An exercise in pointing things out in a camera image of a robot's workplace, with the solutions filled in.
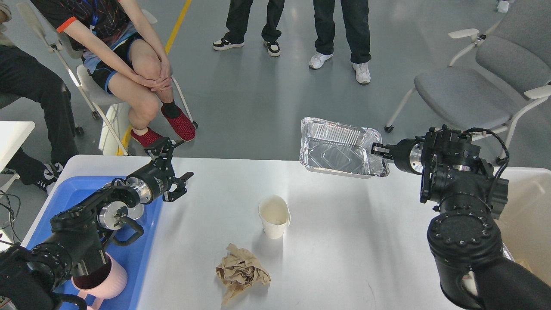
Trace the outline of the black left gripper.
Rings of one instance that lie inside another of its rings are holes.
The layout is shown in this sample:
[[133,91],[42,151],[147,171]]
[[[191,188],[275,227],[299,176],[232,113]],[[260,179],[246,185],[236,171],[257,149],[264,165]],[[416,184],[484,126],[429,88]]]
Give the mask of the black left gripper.
[[141,204],[150,204],[162,195],[164,202],[174,202],[187,193],[187,181],[194,173],[189,171],[177,178],[170,166],[173,150],[183,143],[183,140],[161,138],[144,148],[153,164],[147,164],[126,177],[126,185],[138,193]]

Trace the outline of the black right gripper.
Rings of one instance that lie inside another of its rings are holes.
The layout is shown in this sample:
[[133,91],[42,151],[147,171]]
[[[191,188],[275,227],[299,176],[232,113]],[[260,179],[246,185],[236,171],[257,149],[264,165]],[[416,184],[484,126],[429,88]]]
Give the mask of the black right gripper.
[[373,143],[371,153],[391,160],[400,171],[422,175],[421,155],[424,142],[416,139],[403,139],[397,145]]

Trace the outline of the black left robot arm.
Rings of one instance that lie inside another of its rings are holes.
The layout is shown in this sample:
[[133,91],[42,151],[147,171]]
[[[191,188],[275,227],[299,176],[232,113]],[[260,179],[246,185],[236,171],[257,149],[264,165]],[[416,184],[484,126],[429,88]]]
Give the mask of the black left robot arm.
[[183,196],[188,172],[177,178],[171,160],[180,143],[161,138],[146,153],[151,161],[114,179],[50,219],[52,234],[32,249],[12,245],[1,253],[1,308],[57,310],[62,304],[96,310],[126,285],[126,271],[106,253],[109,244],[129,246],[144,233],[137,206],[158,197]]

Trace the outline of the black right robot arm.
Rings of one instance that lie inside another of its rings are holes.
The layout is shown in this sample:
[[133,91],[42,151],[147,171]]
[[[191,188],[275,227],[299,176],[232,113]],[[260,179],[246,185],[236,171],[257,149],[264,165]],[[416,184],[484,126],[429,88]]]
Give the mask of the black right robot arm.
[[443,294],[469,310],[548,310],[550,287],[503,255],[499,217],[508,195],[508,180],[480,158],[466,131],[432,127],[424,136],[397,145],[374,143],[371,153],[392,159],[401,171],[422,176],[420,201],[434,201],[439,215],[427,230]]

